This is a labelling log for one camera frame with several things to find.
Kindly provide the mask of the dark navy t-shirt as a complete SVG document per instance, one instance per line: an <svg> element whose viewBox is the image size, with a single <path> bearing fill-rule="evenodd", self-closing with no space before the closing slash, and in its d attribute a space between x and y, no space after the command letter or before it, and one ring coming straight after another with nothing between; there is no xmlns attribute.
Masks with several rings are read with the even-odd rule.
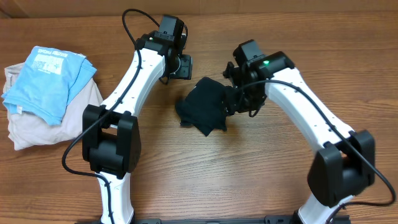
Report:
<svg viewBox="0 0 398 224"><path fill-rule="evenodd" d="M184 128L194 126L205 136L212 130L226 131L226 117L232 115L231 109L236 100L237 90L225 86L209 77L198 81L192 91L175 104L175 110Z"/></svg>

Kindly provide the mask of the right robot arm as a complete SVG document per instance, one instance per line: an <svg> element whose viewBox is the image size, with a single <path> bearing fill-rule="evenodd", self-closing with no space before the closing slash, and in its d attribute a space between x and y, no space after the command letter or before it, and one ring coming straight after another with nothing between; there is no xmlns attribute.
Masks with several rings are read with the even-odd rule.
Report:
<svg viewBox="0 0 398 224"><path fill-rule="evenodd" d="M283 52L262 53L254 40L239 44L223 76L228 115L255 116L270 99L301 131L315 155L307 176L312 192L294 214L295 223L333 223L337 209L374 183L375 141L337 118L304 82Z"/></svg>

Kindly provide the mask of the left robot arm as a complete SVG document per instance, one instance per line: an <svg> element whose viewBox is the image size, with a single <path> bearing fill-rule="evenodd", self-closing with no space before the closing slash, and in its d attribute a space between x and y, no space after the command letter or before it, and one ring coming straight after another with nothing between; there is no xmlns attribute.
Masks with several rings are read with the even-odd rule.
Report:
<svg viewBox="0 0 398 224"><path fill-rule="evenodd" d="M132 62L112 94L83 112L82 156L101 189L99 223L134 222L130 183L141 155L139 113L156 82L192 77L193 60L183 53L187 26L164 15L157 27L135 41Z"/></svg>

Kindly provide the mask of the light blue folded t-shirt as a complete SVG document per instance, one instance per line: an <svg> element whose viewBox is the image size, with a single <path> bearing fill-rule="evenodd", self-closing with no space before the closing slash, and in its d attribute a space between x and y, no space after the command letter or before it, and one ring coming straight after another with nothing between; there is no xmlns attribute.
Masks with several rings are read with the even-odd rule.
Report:
<svg viewBox="0 0 398 224"><path fill-rule="evenodd" d="M2 94L11 114L32 113L48 125L62 122L67 106L96 73L85 55L35 46L16 82Z"/></svg>

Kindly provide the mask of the beige folded garment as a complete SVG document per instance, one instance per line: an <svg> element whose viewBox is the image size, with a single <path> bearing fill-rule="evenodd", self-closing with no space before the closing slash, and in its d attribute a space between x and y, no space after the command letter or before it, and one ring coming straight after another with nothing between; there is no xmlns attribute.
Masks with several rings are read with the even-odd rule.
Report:
<svg viewBox="0 0 398 224"><path fill-rule="evenodd" d="M3 93L16 82L23 65L19 63L4 69L6 82ZM102 101L92 78L67 106L59 125L50 126L32 113L11 114L7 110L9 138L14 143L14 149L18 151L34 145L56 144L77 137L82 132L82 114L87 105L99 106Z"/></svg>

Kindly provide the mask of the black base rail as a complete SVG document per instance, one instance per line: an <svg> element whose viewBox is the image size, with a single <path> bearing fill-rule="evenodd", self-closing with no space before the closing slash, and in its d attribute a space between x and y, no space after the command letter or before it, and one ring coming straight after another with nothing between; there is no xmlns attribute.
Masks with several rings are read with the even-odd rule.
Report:
<svg viewBox="0 0 398 224"><path fill-rule="evenodd" d="M294 223L292 216L289 215L268 215L264 218L230 218L219 220L161 220L142 219L133 220L135 224L290 224Z"/></svg>

